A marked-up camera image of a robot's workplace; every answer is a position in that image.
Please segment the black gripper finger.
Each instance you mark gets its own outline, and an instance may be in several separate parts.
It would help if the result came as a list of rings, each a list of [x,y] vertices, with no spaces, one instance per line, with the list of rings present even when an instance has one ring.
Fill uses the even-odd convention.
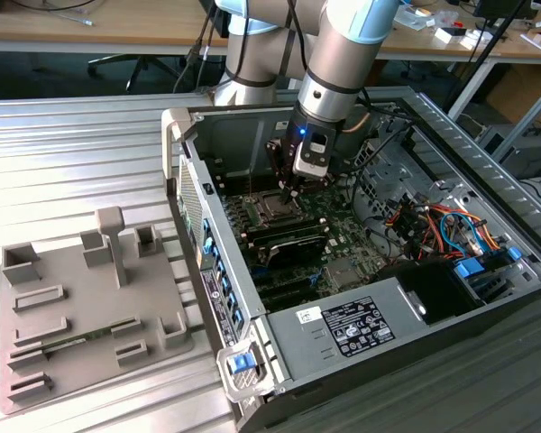
[[[292,200],[292,163],[285,157],[281,139],[270,139],[265,144],[270,167],[279,181],[280,201],[288,204]]]
[[[296,175],[293,180],[290,197],[297,198],[304,194],[316,193],[331,186],[333,181],[334,177],[331,174],[326,174],[321,179],[311,179]]]

